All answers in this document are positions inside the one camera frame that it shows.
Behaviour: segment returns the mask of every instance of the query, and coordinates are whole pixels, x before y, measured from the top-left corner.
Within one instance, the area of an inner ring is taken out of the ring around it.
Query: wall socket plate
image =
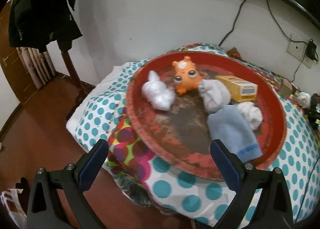
[[[290,39],[294,41],[300,41],[301,38],[295,37],[293,34],[290,35]],[[303,55],[306,51],[307,45],[300,42],[292,42],[289,41],[288,47],[287,47],[287,52],[291,55],[294,56],[297,60],[301,61],[303,58]],[[308,68],[311,68],[313,65],[313,60],[309,59],[307,56],[304,57],[304,60],[302,62],[304,65],[306,65]]]

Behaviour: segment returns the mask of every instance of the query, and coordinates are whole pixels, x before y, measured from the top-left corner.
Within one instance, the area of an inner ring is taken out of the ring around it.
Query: blue cloth
[[[211,139],[220,139],[242,162],[262,155],[256,136],[236,106],[226,105],[208,116]]]

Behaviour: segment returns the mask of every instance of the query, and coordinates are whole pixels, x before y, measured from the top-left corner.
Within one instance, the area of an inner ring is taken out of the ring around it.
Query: power adapter
[[[315,45],[313,43],[313,39],[310,39],[309,40],[309,43],[307,45],[307,49],[306,49],[306,56],[309,58],[309,59],[312,59],[312,60],[317,60],[316,58],[316,48],[317,48],[317,45]]]

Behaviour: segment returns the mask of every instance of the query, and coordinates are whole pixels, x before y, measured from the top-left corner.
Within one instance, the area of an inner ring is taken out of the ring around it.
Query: worn tray surface
[[[142,66],[133,76],[127,92],[127,110],[132,126],[157,155],[193,175],[222,180],[209,154],[211,143],[207,116],[197,90],[176,98],[168,112],[154,110],[141,94],[150,70],[155,70],[166,85],[173,86],[172,61],[190,56],[203,79],[216,75],[234,75],[258,84],[255,105],[263,122],[255,131],[263,155],[253,163],[268,167],[278,155],[286,135],[284,112],[271,87],[247,67],[223,56],[207,52],[173,52],[157,57]]]

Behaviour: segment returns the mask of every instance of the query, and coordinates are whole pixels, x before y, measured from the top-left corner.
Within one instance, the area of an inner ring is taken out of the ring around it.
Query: white wall
[[[0,130],[17,106],[17,98],[0,67]]]
[[[73,16],[82,34],[71,58],[82,80],[97,84],[128,60],[158,56],[195,43],[219,43],[231,27],[242,0],[77,0]],[[272,11],[290,35],[320,46],[320,31],[281,0],[269,0]],[[289,79],[299,61],[286,53],[288,42],[272,20],[265,0],[248,0],[235,31],[223,44],[237,47],[250,62]],[[67,74],[56,44],[48,46],[58,71]],[[296,84],[309,93],[320,92],[320,65],[301,65]]]

